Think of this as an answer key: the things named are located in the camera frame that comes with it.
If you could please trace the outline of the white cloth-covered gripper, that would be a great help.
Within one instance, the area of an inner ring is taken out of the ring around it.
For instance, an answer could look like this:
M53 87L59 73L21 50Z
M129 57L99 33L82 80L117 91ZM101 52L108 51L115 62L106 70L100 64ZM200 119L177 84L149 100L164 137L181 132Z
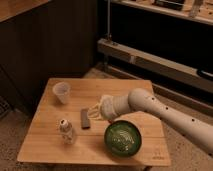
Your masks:
M114 120L121 115L128 114L130 112L130 105L128 102L128 96L111 96L103 95L100 100L100 104L96 103L88 110L90 119L103 121Z

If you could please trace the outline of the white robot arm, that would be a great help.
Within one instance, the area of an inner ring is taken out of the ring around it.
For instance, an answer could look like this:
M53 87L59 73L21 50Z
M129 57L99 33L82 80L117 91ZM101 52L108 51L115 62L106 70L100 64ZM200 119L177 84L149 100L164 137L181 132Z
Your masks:
M121 96L104 94L88 109L87 116L94 120L113 121L134 112L146 112L161 119L213 158L213 125L162 103L146 89L135 88Z

